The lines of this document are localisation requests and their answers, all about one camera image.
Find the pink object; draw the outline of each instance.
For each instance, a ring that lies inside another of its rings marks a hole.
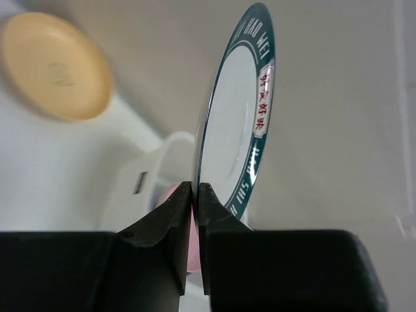
[[[162,194],[159,199],[158,205],[164,203],[174,190],[179,186],[180,183],[172,185]],[[196,232],[194,213],[191,211],[190,215],[190,231],[189,231],[189,247],[188,247],[188,268],[187,271],[190,273],[201,270],[200,261],[200,240],[198,233]]]

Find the round yellow plate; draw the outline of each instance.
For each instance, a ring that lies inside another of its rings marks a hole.
[[[103,55],[63,19],[35,12],[14,16],[3,29],[1,54],[20,92],[52,115],[87,120],[109,106],[112,76]]]

